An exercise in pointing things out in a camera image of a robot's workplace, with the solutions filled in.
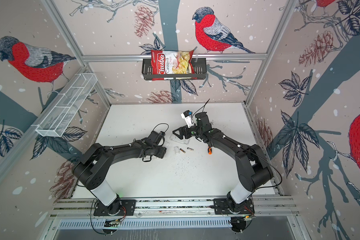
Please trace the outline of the white remote control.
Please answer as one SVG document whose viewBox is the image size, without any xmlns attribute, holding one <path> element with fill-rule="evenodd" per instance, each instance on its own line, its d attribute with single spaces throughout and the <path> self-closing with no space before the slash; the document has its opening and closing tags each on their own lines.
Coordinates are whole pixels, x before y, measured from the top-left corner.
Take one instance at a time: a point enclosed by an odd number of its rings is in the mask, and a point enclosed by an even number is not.
<svg viewBox="0 0 360 240">
<path fill-rule="evenodd" d="M 183 144 L 183 143 L 184 143 L 184 140 L 179 139 L 179 138 L 178 138 L 177 136 L 175 136 L 174 134 L 171 134 L 170 140 L 173 141 L 173 142 L 176 142 L 176 143 L 180 143 L 180 144 Z"/>
</svg>

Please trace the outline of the orange black screwdriver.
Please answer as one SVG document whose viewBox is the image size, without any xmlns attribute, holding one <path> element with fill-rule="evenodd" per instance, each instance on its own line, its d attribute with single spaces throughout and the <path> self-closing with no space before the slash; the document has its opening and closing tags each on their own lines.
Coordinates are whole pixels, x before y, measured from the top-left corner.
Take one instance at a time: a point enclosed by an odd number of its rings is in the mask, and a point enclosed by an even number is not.
<svg viewBox="0 0 360 240">
<path fill-rule="evenodd" d="M 208 154 L 211 155 L 213 153 L 212 147 L 208 146 Z"/>
</svg>

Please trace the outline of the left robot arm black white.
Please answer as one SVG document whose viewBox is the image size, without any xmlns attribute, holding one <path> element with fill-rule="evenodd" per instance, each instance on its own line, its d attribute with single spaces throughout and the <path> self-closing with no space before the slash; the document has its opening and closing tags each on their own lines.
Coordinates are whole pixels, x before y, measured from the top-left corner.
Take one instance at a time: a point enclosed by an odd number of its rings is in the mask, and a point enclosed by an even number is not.
<svg viewBox="0 0 360 240">
<path fill-rule="evenodd" d="M 167 151 L 164 143 L 165 132 L 153 130 L 148 137 L 130 144 L 110 147 L 96 143 L 85 152 L 72 168 L 72 173 L 96 197 L 99 207 L 95 210 L 96 216 L 129 214 L 120 196 L 106 180 L 110 167 L 129 159 L 141 159 L 144 163 L 151 162 L 153 157 L 163 159 Z"/>
</svg>

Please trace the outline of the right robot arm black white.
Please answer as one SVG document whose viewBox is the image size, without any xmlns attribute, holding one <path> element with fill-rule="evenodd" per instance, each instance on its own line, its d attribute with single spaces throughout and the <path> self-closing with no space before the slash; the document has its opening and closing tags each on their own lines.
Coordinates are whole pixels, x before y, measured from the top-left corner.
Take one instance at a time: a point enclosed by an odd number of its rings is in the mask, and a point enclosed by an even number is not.
<svg viewBox="0 0 360 240">
<path fill-rule="evenodd" d="M 221 130 L 213 128 L 206 112 L 196 114 L 196 122 L 191 116 L 182 118 L 187 122 L 183 127 L 173 130 L 180 140 L 195 137 L 210 148 L 223 151 L 236 162 L 239 183 L 227 194 L 228 210 L 238 214 L 247 208 L 253 193 L 274 177 L 269 162 L 265 159 L 263 150 L 258 145 L 240 143 Z"/>
</svg>

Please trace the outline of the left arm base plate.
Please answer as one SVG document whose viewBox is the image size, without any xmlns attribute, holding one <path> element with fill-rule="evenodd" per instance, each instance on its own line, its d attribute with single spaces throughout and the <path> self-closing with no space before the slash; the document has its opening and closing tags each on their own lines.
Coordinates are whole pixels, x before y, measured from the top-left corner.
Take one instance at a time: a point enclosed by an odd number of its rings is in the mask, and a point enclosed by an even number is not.
<svg viewBox="0 0 360 240">
<path fill-rule="evenodd" d="M 98 201 L 94 206 L 94 216 L 133 216 L 136 208 L 136 200 L 115 200 L 111 205 L 105 206 Z"/>
</svg>

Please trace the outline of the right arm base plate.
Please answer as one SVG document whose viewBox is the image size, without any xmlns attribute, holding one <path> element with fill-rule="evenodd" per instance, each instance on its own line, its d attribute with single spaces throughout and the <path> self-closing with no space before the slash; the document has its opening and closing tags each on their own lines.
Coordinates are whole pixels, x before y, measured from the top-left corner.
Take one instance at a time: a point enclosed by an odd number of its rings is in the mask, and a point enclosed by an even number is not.
<svg viewBox="0 0 360 240">
<path fill-rule="evenodd" d="M 216 215 L 255 215 L 252 199 L 244 200 L 240 204 L 231 199 L 213 199 L 210 208 L 214 209 Z"/>
</svg>

